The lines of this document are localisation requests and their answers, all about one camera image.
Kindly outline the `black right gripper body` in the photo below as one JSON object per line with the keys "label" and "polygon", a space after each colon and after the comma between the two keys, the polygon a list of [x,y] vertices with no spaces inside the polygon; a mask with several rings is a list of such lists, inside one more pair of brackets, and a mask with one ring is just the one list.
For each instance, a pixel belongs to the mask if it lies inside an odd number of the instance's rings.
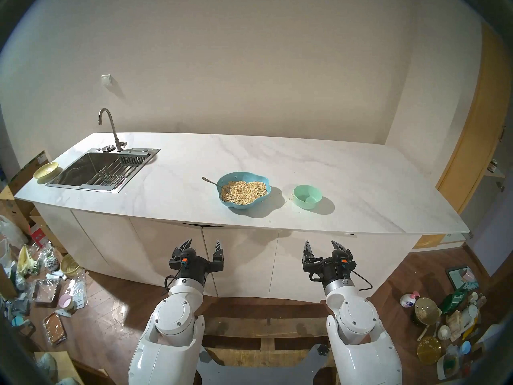
{"label": "black right gripper body", "polygon": [[303,260],[303,271],[309,274],[312,282],[321,282],[323,286],[341,280],[344,285],[348,285],[351,272],[356,267],[353,254],[348,249],[345,253],[341,250],[333,250],[328,258],[316,258],[313,260]]}

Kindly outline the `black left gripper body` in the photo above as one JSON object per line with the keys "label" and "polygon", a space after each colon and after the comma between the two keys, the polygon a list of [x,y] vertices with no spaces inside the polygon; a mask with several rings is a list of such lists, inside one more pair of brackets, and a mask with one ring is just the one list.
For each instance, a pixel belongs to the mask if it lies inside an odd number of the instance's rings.
{"label": "black left gripper body", "polygon": [[180,278],[192,279],[205,286],[206,277],[210,273],[221,272],[224,269],[224,254],[213,254],[213,261],[200,257],[194,248],[179,251],[176,247],[169,260],[169,266],[177,273],[168,281],[171,286],[175,280]]}

